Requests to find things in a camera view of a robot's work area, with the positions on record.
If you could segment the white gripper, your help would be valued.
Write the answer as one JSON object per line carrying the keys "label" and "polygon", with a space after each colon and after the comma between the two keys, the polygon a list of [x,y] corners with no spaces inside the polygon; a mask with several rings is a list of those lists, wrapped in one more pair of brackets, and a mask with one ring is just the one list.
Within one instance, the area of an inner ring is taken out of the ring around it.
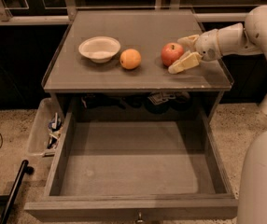
{"label": "white gripper", "polygon": [[203,59],[206,62],[218,60],[222,57],[218,43],[218,29],[204,32],[199,35],[189,35],[177,40],[184,49],[188,49],[178,60],[168,67],[170,74],[178,74],[200,64]]}

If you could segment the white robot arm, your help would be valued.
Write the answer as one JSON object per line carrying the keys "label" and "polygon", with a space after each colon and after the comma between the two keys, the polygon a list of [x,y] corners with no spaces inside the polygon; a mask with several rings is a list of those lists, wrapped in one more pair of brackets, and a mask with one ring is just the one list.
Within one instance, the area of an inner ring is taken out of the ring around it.
{"label": "white robot arm", "polygon": [[[252,9],[244,23],[177,40],[187,51],[168,68],[177,74],[226,55],[262,54],[267,62],[267,6]],[[267,115],[267,94],[259,104]],[[267,224],[267,131],[248,147],[241,173],[236,224]]]}

